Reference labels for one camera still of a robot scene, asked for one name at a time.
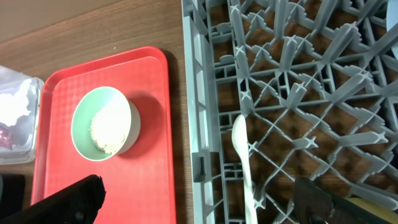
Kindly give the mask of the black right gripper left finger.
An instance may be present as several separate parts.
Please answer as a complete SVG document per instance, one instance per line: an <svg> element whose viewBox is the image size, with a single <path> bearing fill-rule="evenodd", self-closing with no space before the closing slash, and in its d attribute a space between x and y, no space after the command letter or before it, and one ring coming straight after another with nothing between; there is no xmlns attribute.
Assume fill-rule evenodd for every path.
<svg viewBox="0 0 398 224"><path fill-rule="evenodd" d="M84 179L1 220L1 224L93 224L106 191L100 176Z"/></svg>

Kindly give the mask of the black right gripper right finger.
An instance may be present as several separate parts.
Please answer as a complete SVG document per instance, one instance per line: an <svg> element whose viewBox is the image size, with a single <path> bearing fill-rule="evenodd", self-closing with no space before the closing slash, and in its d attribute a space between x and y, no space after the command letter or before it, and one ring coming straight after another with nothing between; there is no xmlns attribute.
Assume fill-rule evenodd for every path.
<svg viewBox="0 0 398 224"><path fill-rule="evenodd" d="M389 222L299 177L294 182L294 214L299 223L315 224L388 224Z"/></svg>

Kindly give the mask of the green bowl with rice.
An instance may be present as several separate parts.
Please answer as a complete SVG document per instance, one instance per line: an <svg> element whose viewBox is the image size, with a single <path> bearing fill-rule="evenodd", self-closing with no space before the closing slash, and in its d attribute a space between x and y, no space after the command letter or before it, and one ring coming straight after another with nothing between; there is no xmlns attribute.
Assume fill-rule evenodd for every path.
<svg viewBox="0 0 398 224"><path fill-rule="evenodd" d="M76 151L89 161L105 161L129 150L138 139L141 116L121 91L101 86L76 107L71 137Z"/></svg>

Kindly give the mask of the white plastic spoon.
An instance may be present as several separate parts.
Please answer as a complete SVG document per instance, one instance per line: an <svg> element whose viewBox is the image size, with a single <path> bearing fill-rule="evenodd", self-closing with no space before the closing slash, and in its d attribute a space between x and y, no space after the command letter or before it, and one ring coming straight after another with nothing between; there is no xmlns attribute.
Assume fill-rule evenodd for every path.
<svg viewBox="0 0 398 224"><path fill-rule="evenodd" d="M257 212L254 208L254 192L252 187L251 169L249 165L249 146L245 117L240 114L234 120L231 133L233 147L238 154L243 171L244 206L247 224L258 224Z"/></svg>

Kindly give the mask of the yellow plastic cup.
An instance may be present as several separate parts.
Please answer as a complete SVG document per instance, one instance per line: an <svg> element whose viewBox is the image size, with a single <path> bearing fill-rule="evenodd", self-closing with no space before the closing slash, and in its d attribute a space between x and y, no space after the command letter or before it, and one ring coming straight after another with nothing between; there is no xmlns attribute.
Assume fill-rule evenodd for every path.
<svg viewBox="0 0 398 224"><path fill-rule="evenodd" d="M397 224L397 214L386 207L380 206L376 203L372 203L362 198L349 198L351 203L365 209L366 211L372 213L373 215L389 222L392 224Z"/></svg>

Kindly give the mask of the red snack wrapper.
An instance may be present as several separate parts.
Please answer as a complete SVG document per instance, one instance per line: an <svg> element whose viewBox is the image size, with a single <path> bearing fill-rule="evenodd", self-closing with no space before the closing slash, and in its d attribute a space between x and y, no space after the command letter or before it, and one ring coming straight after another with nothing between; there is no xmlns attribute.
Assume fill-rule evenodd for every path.
<svg viewBox="0 0 398 224"><path fill-rule="evenodd" d="M12 134L4 127L0 127L0 145L7 150L13 148Z"/></svg>

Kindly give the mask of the white tissue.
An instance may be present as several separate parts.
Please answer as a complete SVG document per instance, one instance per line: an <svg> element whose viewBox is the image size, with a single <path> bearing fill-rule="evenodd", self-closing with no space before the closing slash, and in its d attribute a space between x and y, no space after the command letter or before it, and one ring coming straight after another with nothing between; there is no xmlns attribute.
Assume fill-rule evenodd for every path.
<svg viewBox="0 0 398 224"><path fill-rule="evenodd" d="M1 94L1 123L15 126L21 116L28 116L29 99L27 97L32 80L24 80L15 94Z"/></svg>

